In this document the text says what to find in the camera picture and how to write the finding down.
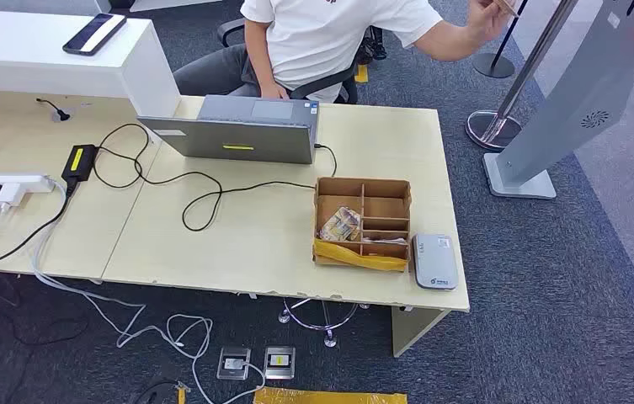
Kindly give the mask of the person's left hand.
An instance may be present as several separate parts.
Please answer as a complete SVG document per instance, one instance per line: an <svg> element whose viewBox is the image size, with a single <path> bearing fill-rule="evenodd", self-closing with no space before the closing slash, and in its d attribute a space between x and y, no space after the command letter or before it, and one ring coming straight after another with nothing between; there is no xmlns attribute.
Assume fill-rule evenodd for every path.
<svg viewBox="0 0 634 404"><path fill-rule="evenodd" d="M496 39L510 18L516 16L509 0L471 0L468 2L466 27L478 43Z"/></svg>

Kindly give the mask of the person's right hand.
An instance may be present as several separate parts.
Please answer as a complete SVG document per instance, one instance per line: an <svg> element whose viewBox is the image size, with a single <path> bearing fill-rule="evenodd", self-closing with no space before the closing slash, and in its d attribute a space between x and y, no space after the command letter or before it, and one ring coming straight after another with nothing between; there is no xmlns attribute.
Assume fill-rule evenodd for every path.
<svg viewBox="0 0 634 404"><path fill-rule="evenodd" d="M259 84L260 97L270 99L289 99L287 90L281 87L277 82L267 81Z"/></svg>

